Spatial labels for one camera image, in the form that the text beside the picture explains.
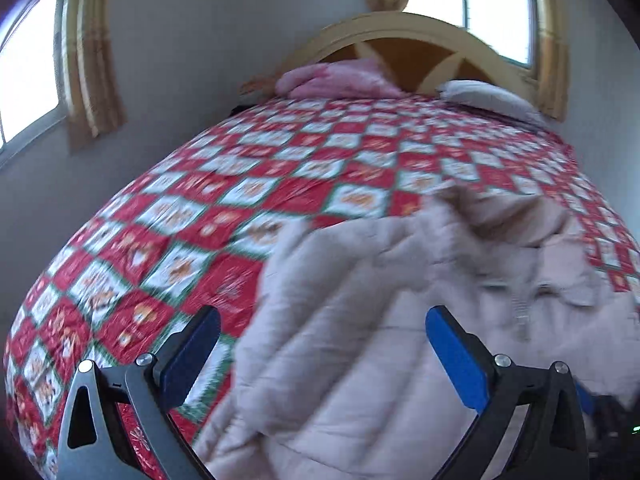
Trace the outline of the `side window yellow curtain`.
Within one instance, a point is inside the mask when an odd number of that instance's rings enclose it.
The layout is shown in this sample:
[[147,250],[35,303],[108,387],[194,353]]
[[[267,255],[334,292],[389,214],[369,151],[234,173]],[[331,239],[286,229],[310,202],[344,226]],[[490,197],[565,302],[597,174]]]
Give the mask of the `side window yellow curtain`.
[[72,152],[126,122],[108,27],[108,0],[56,0],[54,69]]

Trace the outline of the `headboard window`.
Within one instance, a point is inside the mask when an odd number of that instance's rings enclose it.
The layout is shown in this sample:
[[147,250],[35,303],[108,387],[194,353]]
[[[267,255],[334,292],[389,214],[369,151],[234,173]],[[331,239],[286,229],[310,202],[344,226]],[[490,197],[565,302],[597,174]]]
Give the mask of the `headboard window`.
[[536,0],[408,0],[405,11],[462,28],[517,66],[536,64]]

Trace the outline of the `beige puffer coat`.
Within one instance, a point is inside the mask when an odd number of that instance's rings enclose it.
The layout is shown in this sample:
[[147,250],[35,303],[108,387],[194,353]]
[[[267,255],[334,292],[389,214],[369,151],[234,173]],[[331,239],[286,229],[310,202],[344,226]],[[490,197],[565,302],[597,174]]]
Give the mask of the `beige puffer coat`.
[[638,389],[634,296],[589,263],[577,219],[446,183],[408,217],[282,224],[196,454],[218,479],[432,478],[473,418],[425,335],[439,304],[518,364]]

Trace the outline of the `yellow curtain right of headboard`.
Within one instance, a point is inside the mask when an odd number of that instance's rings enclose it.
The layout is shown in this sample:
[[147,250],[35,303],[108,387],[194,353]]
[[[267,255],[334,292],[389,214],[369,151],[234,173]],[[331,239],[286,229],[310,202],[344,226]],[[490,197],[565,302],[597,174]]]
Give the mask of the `yellow curtain right of headboard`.
[[536,0],[538,10],[537,102],[552,119],[566,118],[570,47],[564,0]]

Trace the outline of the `pink folded blanket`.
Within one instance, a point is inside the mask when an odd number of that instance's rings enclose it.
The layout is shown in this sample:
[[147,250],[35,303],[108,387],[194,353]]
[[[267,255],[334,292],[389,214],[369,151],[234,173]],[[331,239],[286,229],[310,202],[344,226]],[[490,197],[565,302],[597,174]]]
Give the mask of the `pink folded blanket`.
[[289,99],[400,99],[405,95],[374,58],[297,67],[277,80],[274,93]]

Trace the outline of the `striped white pillow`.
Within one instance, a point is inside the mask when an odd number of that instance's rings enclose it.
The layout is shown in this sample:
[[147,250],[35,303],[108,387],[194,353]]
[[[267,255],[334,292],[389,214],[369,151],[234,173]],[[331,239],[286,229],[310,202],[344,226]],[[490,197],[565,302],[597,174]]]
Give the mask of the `striped white pillow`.
[[544,118],[526,99],[484,81],[450,80],[436,90],[439,97],[449,103],[486,110],[538,127],[544,124]]

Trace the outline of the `yellow wooden headboard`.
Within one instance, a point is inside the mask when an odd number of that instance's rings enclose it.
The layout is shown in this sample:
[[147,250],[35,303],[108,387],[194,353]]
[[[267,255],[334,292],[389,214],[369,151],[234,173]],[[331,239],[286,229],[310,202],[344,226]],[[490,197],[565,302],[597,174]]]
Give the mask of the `yellow wooden headboard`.
[[405,92],[432,96],[448,80],[479,80],[533,102],[522,70],[466,30],[405,12],[373,12],[330,25],[298,47],[282,72],[322,62],[370,58]]

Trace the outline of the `red patchwork bedspread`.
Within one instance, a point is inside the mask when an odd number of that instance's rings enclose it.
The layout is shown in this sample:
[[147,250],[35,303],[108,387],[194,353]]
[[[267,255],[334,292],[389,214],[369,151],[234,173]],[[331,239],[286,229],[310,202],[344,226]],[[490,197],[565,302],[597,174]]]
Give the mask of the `red patchwork bedspread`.
[[639,247],[553,133],[441,100],[277,100],[168,155],[62,247],[17,311],[4,349],[8,423],[40,476],[58,472],[76,365],[156,350],[196,309],[222,316],[220,345],[172,413],[186,440],[229,388],[231,350],[284,220],[316,226],[415,212],[443,180],[541,194],[577,214],[590,262],[616,290],[639,288]]

